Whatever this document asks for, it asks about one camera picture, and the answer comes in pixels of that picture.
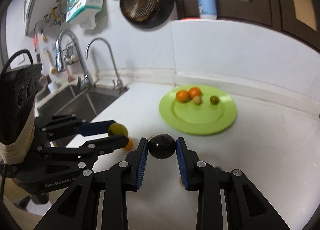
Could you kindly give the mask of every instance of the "small round fruit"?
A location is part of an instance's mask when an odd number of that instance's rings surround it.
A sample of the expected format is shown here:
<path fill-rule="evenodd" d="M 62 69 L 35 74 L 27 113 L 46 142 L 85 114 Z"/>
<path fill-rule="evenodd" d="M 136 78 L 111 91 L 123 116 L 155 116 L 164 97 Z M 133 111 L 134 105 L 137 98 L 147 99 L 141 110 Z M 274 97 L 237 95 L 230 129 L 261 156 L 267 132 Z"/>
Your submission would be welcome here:
<path fill-rule="evenodd" d="M 128 137 L 128 130 L 124 125 L 114 123 L 108 128 L 108 136 L 120 135 L 123 134 Z"/>
<path fill-rule="evenodd" d="M 219 102 L 220 102 L 220 99 L 219 99 L 217 96 L 211 96 L 211 97 L 210 97 L 210 102 L 211 102 L 211 104 L 213 104 L 213 105 L 218 105 Z"/>
<path fill-rule="evenodd" d="M 176 93 L 176 99 L 180 102 L 187 102 L 189 100 L 189 93 L 186 90 L 179 90 Z"/>
<path fill-rule="evenodd" d="M 200 96 L 195 96 L 192 100 L 196 105 L 200 105 L 202 102 L 202 99 Z"/>
<path fill-rule="evenodd" d="M 131 138 L 129 138 L 128 144 L 125 147 L 123 147 L 123 149 L 126 149 L 129 151 L 132 148 L 132 146 L 133 146 L 133 141 Z"/>
<path fill-rule="evenodd" d="M 169 158 L 176 151 L 176 141 L 168 134 L 162 133 L 152 137 L 148 142 L 149 153 L 157 159 Z"/>
<path fill-rule="evenodd" d="M 201 96 L 201 90 L 197 87 L 192 87 L 189 89 L 188 93 L 191 99 L 193 99 L 195 96 Z"/>

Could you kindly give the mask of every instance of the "blue label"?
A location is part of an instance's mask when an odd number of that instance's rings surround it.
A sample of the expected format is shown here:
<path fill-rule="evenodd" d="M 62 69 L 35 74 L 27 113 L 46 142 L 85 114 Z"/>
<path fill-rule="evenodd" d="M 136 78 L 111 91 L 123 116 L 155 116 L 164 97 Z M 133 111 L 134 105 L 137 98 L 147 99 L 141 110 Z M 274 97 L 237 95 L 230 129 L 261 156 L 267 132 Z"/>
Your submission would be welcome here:
<path fill-rule="evenodd" d="M 200 15 L 217 15 L 216 0 L 198 0 Z"/>

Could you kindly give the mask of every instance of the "kitchen faucet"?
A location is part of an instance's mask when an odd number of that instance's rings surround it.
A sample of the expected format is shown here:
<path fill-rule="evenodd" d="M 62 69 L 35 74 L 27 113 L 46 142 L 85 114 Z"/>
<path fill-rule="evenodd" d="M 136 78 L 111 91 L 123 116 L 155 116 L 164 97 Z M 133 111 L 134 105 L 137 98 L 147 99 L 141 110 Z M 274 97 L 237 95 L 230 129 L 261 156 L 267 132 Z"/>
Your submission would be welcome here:
<path fill-rule="evenodd" d="M 85 60 L 81 54 L 81 50 L 79 49 L 78 39 L 77 39 L 76 35 L 72 31 L 70 31 L 69 29 L 63 29 L 62 31 L 59 32 L 59 34 L 57 36 L 57 41 L 56 41 L 56 50 L 57 50 L 56 68 L 57 68 L 57 72 L 62 72 L 67 69 L 65 61 L 62 57 L 62 47 L 61 47 L 61 40 L 65 34 L 68 35 L 71 38 L 71 40 L 73 41 L 75 48 L 76 48 L 77 55 L 80 60 L 82 70 L 84 72 L 84 80 L 81 80 L 80 76 L 78 77 L 78 87 L 80 89 L 83 89 L 84 87 L 88 87 L 89 89 L 92 87 L 95 87 L 95 84 L 94 84 L 93 79 L 90 75 L 90 72 L 87 68 Z"/>
<path fill-rule="evenodd" d="M 110 46 L 110 43 L 102 38 L 102 37 L 97 37 L 97 38 L 94 38 L 87 46 L 87 49 L 85 51 L 85 59 L 88 58 L 88 54 L 89 54 L 89 48 L 90 46 L 92 45 L 92 43 L 94 41 L 103 41 L 107 46 L 108 46 L 108 49 L 109 49 L 109 53 L 110 53 L 110 57 L 111 57 L 111 61 L 112 61 L 112 64 L 113 64 L 113 68 L 116 72 L 116 76 L 117 76 L 117 85 L 116 85 L 116 82 L 115 80 L 113 79 L 112 82 L 113 82 L 113 89 L 116 90 L 119 94 L 123 94 L 125 93 L 128 89 L 123 85 L 123 82 L 122 80 L 120 79 L 120 75 L 118 73 L 118 69 L 117 69 L 117 66 L 116 66 L 116 62 L 115 62 L 115 59 L 113 57 L 113 53 L 112 53 L 112 49 L 111 49 L 111 46 Z"/>

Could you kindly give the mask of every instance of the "white cup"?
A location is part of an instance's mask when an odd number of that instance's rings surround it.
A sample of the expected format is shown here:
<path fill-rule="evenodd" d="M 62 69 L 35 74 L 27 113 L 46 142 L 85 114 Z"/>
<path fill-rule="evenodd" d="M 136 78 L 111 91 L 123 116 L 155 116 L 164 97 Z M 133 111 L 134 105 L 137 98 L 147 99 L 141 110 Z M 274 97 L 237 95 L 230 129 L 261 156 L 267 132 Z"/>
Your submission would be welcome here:
<path fill-rule="evenodd" d="M 48 84 L 48 89 L 49 89 L 50 93 L 56 92 L 58 90 L 58 88 L 59 87 L 55 81 Z"/>

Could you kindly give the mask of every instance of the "tissue box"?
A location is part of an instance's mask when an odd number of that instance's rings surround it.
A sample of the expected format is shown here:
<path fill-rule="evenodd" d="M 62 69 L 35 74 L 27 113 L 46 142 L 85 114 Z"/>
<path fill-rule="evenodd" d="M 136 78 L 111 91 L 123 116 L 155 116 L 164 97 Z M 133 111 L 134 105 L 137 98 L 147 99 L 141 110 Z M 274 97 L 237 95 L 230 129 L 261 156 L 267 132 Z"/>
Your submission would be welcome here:
<path fill-rule="evenodd" d="M 101 11 L 103 0 L 68 0 L 67 23 L 80 24 L 82 28 L 96 26 L 95 15 Z"/>

